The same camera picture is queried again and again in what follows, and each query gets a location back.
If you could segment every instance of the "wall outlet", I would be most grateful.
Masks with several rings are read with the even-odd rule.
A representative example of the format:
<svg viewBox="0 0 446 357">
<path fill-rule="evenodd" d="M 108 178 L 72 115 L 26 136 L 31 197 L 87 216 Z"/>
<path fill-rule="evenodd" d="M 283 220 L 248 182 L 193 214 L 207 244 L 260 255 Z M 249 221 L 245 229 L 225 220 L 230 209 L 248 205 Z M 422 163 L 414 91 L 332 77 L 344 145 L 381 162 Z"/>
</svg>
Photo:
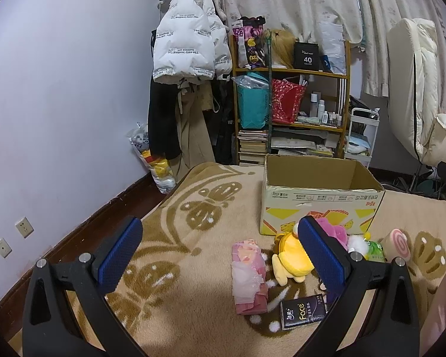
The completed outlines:
<svg viewBox="0 0 446 357">
<path fill-rule="evenodd" d="M 34 231 L 28 219 L 25 217 L 23 217 L 18 223 L 16 223 L 15 226 L 25 239 Z"/>
<path fill-rule="evenodd" d="M 7 257 L 10 252 L 12 251 L 12 248 L 8 245 L 5 239 L 0 239 L 0 255 L 3 257 Z"/>
</svg>

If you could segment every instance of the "black box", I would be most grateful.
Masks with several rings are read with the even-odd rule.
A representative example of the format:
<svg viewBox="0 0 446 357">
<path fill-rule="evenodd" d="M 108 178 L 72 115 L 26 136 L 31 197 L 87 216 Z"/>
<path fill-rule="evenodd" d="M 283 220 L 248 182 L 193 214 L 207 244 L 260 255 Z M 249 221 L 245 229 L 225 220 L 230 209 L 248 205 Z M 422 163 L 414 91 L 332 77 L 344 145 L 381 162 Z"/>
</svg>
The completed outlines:
<svg viewBox="0 0 446 357">
<path fill-rule="evenodd" d="M 313 43 L 294 44 L 294 68 L 319 71 L 319 46 Z"/>
<path fill-rule="evenodd" d="M 281 325 L 283 330 L 322 321 L 325 314 L 322 294 L 281 302 Z"/>
</svg>

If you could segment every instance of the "black tissue pack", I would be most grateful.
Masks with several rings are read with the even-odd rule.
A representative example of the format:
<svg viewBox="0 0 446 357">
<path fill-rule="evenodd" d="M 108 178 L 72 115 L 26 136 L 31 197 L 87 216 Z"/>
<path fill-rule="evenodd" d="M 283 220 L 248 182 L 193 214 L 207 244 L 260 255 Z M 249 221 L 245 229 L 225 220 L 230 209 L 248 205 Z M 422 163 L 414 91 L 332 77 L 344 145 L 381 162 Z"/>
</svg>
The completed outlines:
<svg viewBox="0 0 446 357">
<path fill-rule="evenodd" d="M 283 330 L 322 321 L 325 314 L 322 294 L 281 302 L 281 325 Z"/>
</svg>

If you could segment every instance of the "pink spiral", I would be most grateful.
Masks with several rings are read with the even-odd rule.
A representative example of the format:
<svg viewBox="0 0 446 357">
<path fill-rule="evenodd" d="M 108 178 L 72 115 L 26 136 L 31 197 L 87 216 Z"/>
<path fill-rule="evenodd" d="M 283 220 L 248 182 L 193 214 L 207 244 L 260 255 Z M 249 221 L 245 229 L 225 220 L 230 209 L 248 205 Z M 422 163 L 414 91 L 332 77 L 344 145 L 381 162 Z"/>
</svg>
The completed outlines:
<svg viewBox="0 0 446 357">
<path fill-rule="evenodd" d="M 395 249 L 401 257 L 410 257 L 410 250 L 408 249 L 408 245 L 402 231 L 400 231 L 399 229 L 393 230 L 392 242 L 394 243 Z"/>
</svg>

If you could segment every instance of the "blanket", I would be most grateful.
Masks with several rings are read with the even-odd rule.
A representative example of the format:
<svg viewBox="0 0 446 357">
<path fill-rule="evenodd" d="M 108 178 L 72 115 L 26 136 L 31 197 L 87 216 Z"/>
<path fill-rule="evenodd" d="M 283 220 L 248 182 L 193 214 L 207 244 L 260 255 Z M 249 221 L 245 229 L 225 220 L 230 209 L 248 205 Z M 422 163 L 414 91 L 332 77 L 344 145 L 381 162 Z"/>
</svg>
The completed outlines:
<svg viewBox="0 0 446 357">
<path fill-rule="evenodd" d="M 144 235 L 115 292 L 106 299 L 150 356 L 288 356 L 317 324 L 281 330 L 284 299 L 319 294 L 317 273 L 280 287 L 271 267 L 274 237 L 259 234 L 262 167 L 202 164 L 143 219 Z M 399 228 L 408 237 L 408 263 L 420 325 L 446 272 L 446 201 L 387 191 L 370 227 L 372 240 Z M 255 239 L 266 260 L 268 313 L 236 314 L 231 245 Z M 366 293 L 341 347 L 353 342 L 373 292 Z M 100 346 L 79 302 L 71 303 L 86 338 Z"/>
</svg>

